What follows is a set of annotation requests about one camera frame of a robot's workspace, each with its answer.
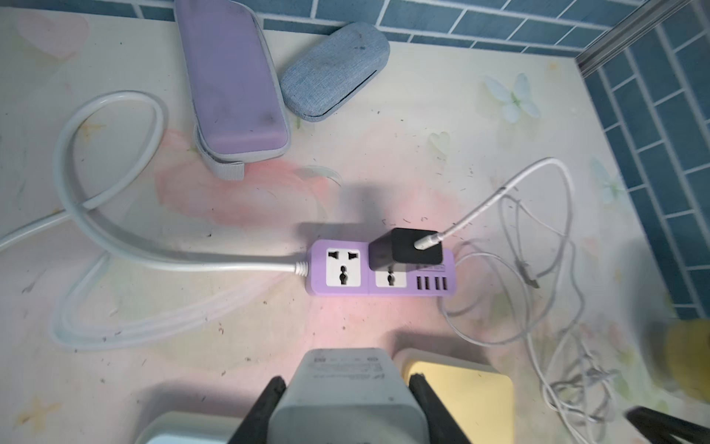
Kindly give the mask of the white charger adapter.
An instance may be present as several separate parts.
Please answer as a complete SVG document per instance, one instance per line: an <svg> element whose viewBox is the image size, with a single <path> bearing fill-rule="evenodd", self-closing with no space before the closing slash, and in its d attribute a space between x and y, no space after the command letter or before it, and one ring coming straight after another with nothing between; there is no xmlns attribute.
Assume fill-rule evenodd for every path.
<svg viewBox="0 0 710 444"><path fill-rule="evenodd" d="M271 415L269 443L428 443L427 419L379 348L314 349Z"/></svg>

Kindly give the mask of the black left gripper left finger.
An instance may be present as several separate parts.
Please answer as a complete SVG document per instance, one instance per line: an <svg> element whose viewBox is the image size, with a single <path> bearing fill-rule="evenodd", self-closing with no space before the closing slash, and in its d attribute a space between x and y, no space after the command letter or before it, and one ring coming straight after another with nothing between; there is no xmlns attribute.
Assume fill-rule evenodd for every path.
<svg viewBox="0 0 710 444"><path fill-rule="evenodd" d="M273 377L229 439L229 444L266 444L269 420L286 389L282 377Z"/></svg>

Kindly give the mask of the purple power strip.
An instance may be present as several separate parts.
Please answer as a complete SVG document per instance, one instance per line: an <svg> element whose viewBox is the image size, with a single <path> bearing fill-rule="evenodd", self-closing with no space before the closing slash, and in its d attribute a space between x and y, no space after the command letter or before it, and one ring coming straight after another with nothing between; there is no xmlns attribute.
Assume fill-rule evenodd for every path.
<svg viewBox="0 0 710 444"><path fill-rule="evenodd" d="M445 249L439 265L372 270L368 243L319 240L309 251L306 290L324 297L449 297L457 290L455 257Z"/></svg>

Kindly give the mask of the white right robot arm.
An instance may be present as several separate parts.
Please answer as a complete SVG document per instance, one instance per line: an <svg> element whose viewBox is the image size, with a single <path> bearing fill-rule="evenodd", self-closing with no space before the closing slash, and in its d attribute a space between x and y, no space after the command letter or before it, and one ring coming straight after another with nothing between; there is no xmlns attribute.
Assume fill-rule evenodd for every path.
<svg viewBox="0 0 710 444"><path fill-rule="evenodd" d="M409 389L425 413L431 443L470 443L425 377L414 374ZM650 443L708 443L709 428L645 407L625 413L626 419Z"/></svg>

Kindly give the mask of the blue top kitchen scale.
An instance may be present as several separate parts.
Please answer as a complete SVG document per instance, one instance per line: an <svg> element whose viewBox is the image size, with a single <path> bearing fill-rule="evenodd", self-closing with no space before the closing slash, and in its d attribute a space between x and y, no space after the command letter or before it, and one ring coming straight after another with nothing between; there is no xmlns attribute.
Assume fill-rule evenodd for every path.
<svg viewBox="0 0 710 444"><path fill-rule="evenodd" d="M135 443L228 443L241 422L239 417L168 412L153 420Z"/></svg>

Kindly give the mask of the black charger adapter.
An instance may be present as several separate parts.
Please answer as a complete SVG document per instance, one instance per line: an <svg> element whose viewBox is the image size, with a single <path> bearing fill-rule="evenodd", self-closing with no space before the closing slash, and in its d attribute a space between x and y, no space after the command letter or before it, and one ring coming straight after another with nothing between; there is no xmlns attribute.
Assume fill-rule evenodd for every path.
<svg viewBox="0 0 710 444"><path fill-rule="evenodd" d="M416 244L437 235L425 229L394 228L368 245L369 268L386 270L390 266L438 266L443 263L440 242L426 244L420 249Z"/></svg>

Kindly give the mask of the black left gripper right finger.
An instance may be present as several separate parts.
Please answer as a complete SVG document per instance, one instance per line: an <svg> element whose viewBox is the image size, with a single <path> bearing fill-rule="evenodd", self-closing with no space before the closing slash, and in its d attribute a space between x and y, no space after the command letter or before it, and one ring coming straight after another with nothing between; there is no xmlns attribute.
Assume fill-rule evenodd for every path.
<svg viewBox="0 0 710 444"><path fill-rule="evenodd" d="M431 444L471 443L424 375L412 375L409 389L425 414Z"/></svg>

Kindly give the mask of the yellow top kitchen scale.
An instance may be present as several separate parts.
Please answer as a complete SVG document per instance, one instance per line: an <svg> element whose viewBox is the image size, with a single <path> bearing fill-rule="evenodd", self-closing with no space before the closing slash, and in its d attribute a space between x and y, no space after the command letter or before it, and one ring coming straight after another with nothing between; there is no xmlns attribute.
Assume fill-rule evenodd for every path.
<svg viewBox="0 0 710 444"><path fill-rule="evenodd" d="M404 349L394 356L404 379L421 374L473 443L514 442L511 379L487 364L430 351Z"/></svg>

